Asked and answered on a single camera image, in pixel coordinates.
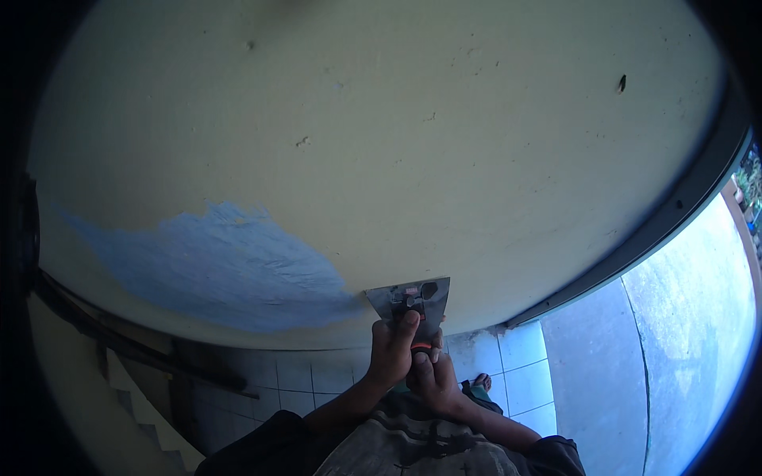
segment hand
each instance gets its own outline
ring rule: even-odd
[[[420,314],[408,311],[394,331],[384,321],[373,323],[373,350],[367,379],[388,390],[405,378],[412,362],[410,346],[420,321]]]
[[[436,363],[432,363],[426,353],[418,352],[408,374],[408,388],[423,398],[432,410],[456,416],[471,401],[458,387],[453,361],[443,353]]]

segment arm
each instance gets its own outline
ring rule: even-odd
[[[446,354],[433,364],[425,353],[415,354],[408,387],[433,410],[470,426],[511,451],[525,453],[540,440],[539,434],[529,427],[480,407],[466,397],[458,388],[453,361]]]
[[[368,373],[349,390],[304,417],[307,427],[323,432],[365,420],[386,392],[408,374],[412,362],[410,345],[420,319],[416,311],[408,311],[395,331],[383,321],[374,323]],[[432,342],[434,360],[442,346],[440,330]]]

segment person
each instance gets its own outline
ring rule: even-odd
[[[461,391],[441,331],[430,356],[412,354],[419,319],[408,311],[395,330],[374,323],[370,367],[359,382],[304,418],[277,412],[196,475],[584,474],[572,440],[541,438],[502,415],[487,396],[487,375]]]

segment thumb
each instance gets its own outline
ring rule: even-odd
[[[436,385],[434,379],[434,366],[431,365],[428,355],[425,352],[417,352],[413,356],[413,365],[415,366],[415,377],[418,384],[423,387],[433,387]]]
[[[399,351],[409,351],[410,346],[413,344],[413,338],[415,332],[418,330],[418,325],[421,323],[421,315],[416,311],[407,311],[405,316],[400,320],[397,325],[397,331],[394,336],[393,346]]]

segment concrete ground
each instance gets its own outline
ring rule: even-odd
[[[620,280],[545,317],[559,434],[588,474],[680,474],[732,396],[755,313],[718,196]]]

